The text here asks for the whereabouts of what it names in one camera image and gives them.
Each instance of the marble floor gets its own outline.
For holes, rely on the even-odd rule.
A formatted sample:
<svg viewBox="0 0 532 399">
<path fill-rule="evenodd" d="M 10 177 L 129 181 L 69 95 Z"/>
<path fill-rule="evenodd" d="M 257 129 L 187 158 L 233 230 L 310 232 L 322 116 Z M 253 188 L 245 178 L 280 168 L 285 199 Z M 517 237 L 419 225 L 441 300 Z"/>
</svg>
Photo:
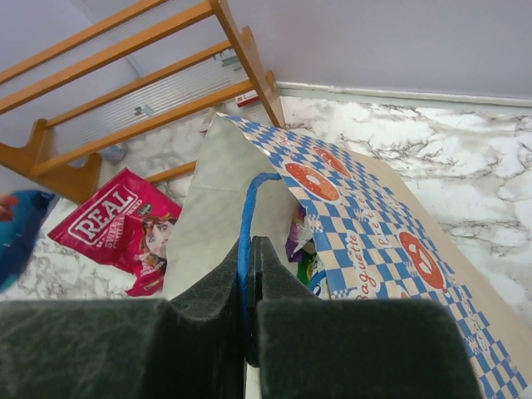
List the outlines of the marble floor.
<svg viewBox="0 0 532 399">
<path fill-rule="evenodd" d="M 532 117 L 295 97 L 284 97 L 283 108 L 289 129 L 310 130 L 389 163 L 532 327 Z M 130 143 L 130 155 L 119 168 L 128 165 L 148 175 L 168 166 L 161 164 L 163 157 L 169 165 L 173 154 L 187 160 L 192 155 L 180 149 L 197 153 L 200 140 L 188 147 L 165 144 L 176 130 L 192 125 L 171 126 Z M 166 150 L 158 156 L 155 148 Z M 160 188 L 182 202 L 189 183 L 187 177 Z M 74 209 L 69 201 L 59 201 L 27 272 L 1 300 L 125 297 L 132 276 L 95 264 L 46 236 Z"/>
</svg>

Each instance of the white wall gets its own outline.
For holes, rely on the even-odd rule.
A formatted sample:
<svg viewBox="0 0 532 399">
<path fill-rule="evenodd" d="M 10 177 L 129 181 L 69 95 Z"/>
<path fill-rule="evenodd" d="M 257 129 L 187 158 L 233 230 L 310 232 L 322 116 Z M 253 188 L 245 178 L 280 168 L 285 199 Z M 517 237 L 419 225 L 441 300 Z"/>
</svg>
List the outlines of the white wall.
<svg viewBox="0 0 532 399">
<path fill-rule="evenodd" d="M 85 1 L 100 17 L 132 3 L 74 1 Z M 229 0 L 229 5 L 241 27 L 252 27 L 263 64 L 279 81 L 532 99 L 528 0 Z"/>
</svg>

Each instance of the white baseboard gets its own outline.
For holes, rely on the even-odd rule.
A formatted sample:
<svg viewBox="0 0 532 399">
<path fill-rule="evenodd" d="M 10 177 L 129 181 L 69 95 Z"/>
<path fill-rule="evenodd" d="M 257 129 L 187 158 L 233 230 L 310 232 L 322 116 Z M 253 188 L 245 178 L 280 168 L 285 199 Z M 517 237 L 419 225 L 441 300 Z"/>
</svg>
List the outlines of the white baseboard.
<svg viewBox="0 0 532 399">
<path fill-rule="evenodd" d="M 344 88 L 335 86 L 322 85 L 308 85 L 305 83 L 295 83 L 289 81 L 278 81 L 279 90 L 285 96 L 305 96 L 332 98 L 336 96 L 353 96 L 360 97 L 361 100 L 367 99 L 397 99 L 401 101 L 421 101 L 425 102 L 444 102 L 457 104 L 471 104 L 474 106 L 492 107 L 509 107 L 513 111 L 520 111 L 522 113 L 530 113 L 532 110 L 532 99 L 521 98 L 504 98 L 504 97 L 488 97 L 488 96 L 465 96 L 454 94 L 441 93 L 420 93 L 414 91 L 387 91 L 387 90 L 369 90 L 357 88 Z"/>
</svg>

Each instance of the plastic wrapper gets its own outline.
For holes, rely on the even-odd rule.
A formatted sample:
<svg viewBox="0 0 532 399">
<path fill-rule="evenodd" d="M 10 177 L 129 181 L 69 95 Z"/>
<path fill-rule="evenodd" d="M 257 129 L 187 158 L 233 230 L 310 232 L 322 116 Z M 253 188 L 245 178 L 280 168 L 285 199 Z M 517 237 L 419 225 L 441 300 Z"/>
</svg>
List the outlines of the plastic wrapper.
<svg viewBox="0 0 532 399">
<path fill-rule="evenodd" d="M 12 220 L 0 223 L 0 292 L 9 288 L 26 270 L 54 194 L 24 190 L 10 197 Z"/>
<path fill-rule="evenodd" d="M 128 295 L 151 295 L 162 287 L 166 244 L 180 213 L 179 205 L 124 169 L 49 236 L 99 264 L 133 273 Z"/>
<path fill-rule="evenodd" d="M 303 260 L 303 247 L 313 237 L 313 231 L 306 218 L 305 208 L 301 205 L 293 216 L 290 226 L 290 234 L 286 240 L 286 256 L 290 262 L 301 262 Z"/>
</svg>

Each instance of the blue checkered pattern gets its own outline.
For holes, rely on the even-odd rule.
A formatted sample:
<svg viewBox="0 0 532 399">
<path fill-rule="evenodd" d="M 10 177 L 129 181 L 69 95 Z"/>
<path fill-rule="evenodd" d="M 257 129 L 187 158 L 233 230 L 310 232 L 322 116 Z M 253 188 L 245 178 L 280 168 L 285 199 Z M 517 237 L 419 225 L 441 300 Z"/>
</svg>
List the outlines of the blue checkered pattern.
<svg viewBox="0 0 532 399">
<path fill-rule="evenodd" d="M 488 398 L 516 398 L 527 383 L 511 363 L 504 345 L 490 333 L 490 323 L 474 306 L 474 299 L 466 286 L 459 285 L 454 271 L 441 259 L 437 247 L 422 223 L 412 216 L 406 204 L 393 199 L 393 192 L 379 183 L 377 176 L 367 173 L 363 164 L 352 153 L 319 139 L 284 131 L 256 122 L 226 116 L 257 147 L 265 150 L 272 165 L 283 177 L 287 186 L 306 208 L 312 219 L 316 249 L 326 267 L 329 292 L 332 299 L 356 298 L 362 294 L 362 277 L 357 275 L 355 262 L 366 266 L 365 279 L 378 282 L 373 296 L 429 298 L 441 303 L 456 320 L 464 338 L 471 363 Z M 334 165 L 317 154 L 318 147 L 334 155 L 350 172 L 345 176 Z M 336 203 L 324 201 L 305 188 L 283 167 L 286 162 L 296 162 L 318 172 L 340 194 Z M 367 217 L 377 216 L 380 231 L 374 229 Z M 362 241 L 362 249 L 355 259 L 347 250 L 348 231 L 355 232 Z M 425 281 L 412 264 L 412 259 L 397 238 L 405 231 L 419 240 L 432 255 L 445 279 L 443 287 L 434 288 Z M 389 245 L 379 244 L 384 237 Z"/>
</svg>

